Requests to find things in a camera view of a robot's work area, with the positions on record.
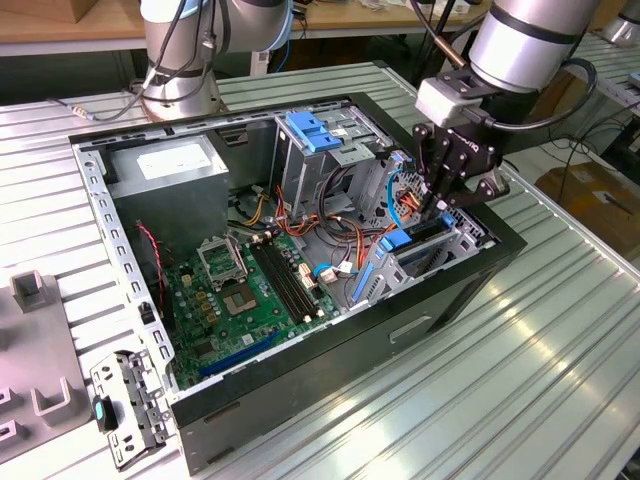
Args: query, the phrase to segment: blue cable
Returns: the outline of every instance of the blue cable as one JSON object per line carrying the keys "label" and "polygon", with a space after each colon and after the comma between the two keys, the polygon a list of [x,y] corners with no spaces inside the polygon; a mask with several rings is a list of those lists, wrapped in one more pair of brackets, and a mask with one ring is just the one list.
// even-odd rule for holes
{"label": "blue cable", "polygon": [[389,176],[389,181],[387,182],[387,204],[389,205],[389,215],[391,215],[391,220],[398,226],[402,227],[402,222],[396,215],[396,210],[393,208],[393,179],[396,178],[396,175],[402,172],[402,169],[399,168],[394,170]]}
{"label": "blue cable", "polygon": [[284,64],[287,63],[287,60],[289,60],[289,50],[291,49],[291,40],[287,40],[287,52],[284,54],[284,58],[282,59],[282,63],[280,64],[280,66],[278,68],[276,68],[276,71],[273,73],[278,73],[280,70],[282,70],[282,67],[284,67]]}
{"label": "blue cable", "polygon": [[313,271],[313,276],[317,277],[320,274],[320,272],[322,272],[323,270],[326,270],[327,268],[331,268],[331,267],[332,267],[332,265],[330,263],[321,263]]}

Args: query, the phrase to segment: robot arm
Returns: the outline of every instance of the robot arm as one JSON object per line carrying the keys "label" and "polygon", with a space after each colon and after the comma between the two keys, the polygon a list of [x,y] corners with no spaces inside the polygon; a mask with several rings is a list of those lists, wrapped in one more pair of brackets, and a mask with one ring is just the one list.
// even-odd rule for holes
{"label": "robot arm", "polygon": [[[434,123],[414,127],[417,169],[425,174],[423,215],[452,206],[485,202],[508,193],[497,171],[506,135],[548,126],[568,117],[595,88],[593,66],[566,60],[599,0],[495,0],[469,53],[470,64],[422,81],[416,107]],[[535,95],[563,63],[584,68],[590,78],[583,99],[570,111],[533,124],[504,123],[485,106],[495,99]],[[480,176],[475,192],[463,184]]]}
{"label": "robot arm", "polygon": [[217,111],[215,54],[279,48],[293,21],[292,0],[142,0],[140,11],[152,77],[142,99],[163,120]]}

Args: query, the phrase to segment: blue plastic tab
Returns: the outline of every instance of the blue plastic tab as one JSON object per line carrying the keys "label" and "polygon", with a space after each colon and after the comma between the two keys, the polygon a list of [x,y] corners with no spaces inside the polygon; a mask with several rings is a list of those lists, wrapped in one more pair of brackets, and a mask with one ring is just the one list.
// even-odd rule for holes
{"label": "blue plastic tab", "polygon": [[102,420],[102,417],[104,417],[102,402],[98,402],[96,403],[96,420]]}
{"label": "blue plastic tab", "polygon": [[387,252],[391,252],[393,250],[393,243],[391,243],[386,238],[382,238],[382,240],[380,240],[380,246],[384,248]]}
{"label": "blue plastic tab", "polygon": [[342,146],[342,141],[331,135],[311,112],[287,114],[287,124],[313,153]]}
{"label": "blue plastic tab", "polygon": [[354,303],[358,301],[358,298],[360,298],[360,294],[362,294],[362,290],[364,290],[364,286],[367,284],[367,280],[369,280],[372,271],[373,263],[369,263],[366,270],[364,271],[364,274],[362,275],[362,280],[360,280],[360,283],[358,284],[358,288],[356,288],[353,297],[351,297],[351,300],[353,300]]}
{"label": "blue plastic tab", "polygon": [[411,237],[407,235],[407,233],[402,229],[397,229],[385,234],[385,236],[382,237],[382,240],[380,241],[380,244],[389,252],[395,250],[396,248],[403,247],[408,243],[411,243]]}
{"label": "blue plastic tab", "polygon": [[440,221],[447,228],[453,228],[456,225],[456,219],[449,212],[445,212],[440,216]]}

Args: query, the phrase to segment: wooden table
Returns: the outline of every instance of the wooden table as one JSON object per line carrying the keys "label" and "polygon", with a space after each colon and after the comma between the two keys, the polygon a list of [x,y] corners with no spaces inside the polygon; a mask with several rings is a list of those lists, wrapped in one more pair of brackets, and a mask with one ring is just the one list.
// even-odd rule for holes
{"label": "wooden table", "polygon": [[[490,2],[471,7],[467,15],[452,17],[453,30],[489,8]],[[305,38],[354,37],[421,33],[420,21],[406,7],[374,12],[358,0],[346,4],[316,3],[307,11]],[[292,39],[302,36],[294,22]],[[76,24],[0,11],[0,56],[131,50],[145,48],[144,23],[137,0],[99,0]]]}

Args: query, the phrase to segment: cardboard box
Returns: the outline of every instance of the cardboard box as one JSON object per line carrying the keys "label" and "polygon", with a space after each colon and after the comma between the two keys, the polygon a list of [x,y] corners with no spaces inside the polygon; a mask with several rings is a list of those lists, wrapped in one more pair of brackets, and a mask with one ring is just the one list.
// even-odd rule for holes
{"label": "cardboard box", "polygon": [[0,0],[0,10],[77,23],[98,0]]}
{"label": "cardboard box", "polygon": [[[550,170],[536,187],[557,200],[563,171]],[[569,168],[561,206],[627,260],[640,255],[640,198],[601,165]]]}

